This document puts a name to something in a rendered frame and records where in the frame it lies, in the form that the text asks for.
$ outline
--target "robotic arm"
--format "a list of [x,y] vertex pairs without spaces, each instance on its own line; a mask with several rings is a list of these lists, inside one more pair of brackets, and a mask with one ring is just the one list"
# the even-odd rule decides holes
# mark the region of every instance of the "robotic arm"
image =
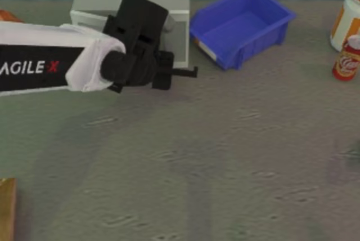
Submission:
[[174,55],[160,51],[169,11],[148,0],[123,0],[103,32],[0,23],[0,95],[58,89],[97,91],[145,86],[168,90],[172,76],[197,77],[174,69]]

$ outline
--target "tabletop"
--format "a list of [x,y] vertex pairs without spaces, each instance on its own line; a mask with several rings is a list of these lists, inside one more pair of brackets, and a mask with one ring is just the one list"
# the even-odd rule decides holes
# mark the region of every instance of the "tabletop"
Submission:
[[[340,2],[285,2],[285,43],[198,79],[0,98],[19,241],[332,241],[360,236],[360,79],[331,75]],[[205,3],[193,3],[193,11]],[[71,3],[0,2],[28,23]]]

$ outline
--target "coca-cola can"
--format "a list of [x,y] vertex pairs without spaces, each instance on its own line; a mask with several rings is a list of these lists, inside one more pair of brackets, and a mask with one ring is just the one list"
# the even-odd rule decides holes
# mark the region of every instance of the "coca-cola can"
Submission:
[[341,81],[349,81],[355,77],[359,64],[360,50],[351,47],[349,42],[346,41],[332,69],[332,73],[335,78]]

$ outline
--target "plastic bottle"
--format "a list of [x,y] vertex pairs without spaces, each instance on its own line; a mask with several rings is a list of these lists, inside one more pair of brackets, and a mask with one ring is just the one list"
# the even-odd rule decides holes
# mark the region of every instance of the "plastic bottle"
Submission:
[[341,51],[344,42],[360,29],[360,0],[345,0],[330,34],[331,45]]
[[352,80],[360,64],[360,35],[351,35],[340,52],[332,69],[335,78],[341,81]]

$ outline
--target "blue box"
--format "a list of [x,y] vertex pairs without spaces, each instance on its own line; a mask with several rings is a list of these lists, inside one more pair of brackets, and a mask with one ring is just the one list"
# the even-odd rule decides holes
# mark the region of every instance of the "blue box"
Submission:
[[190,36],[223,69],[281,44],[295,14],[276,0],[220,0],[200,9]]

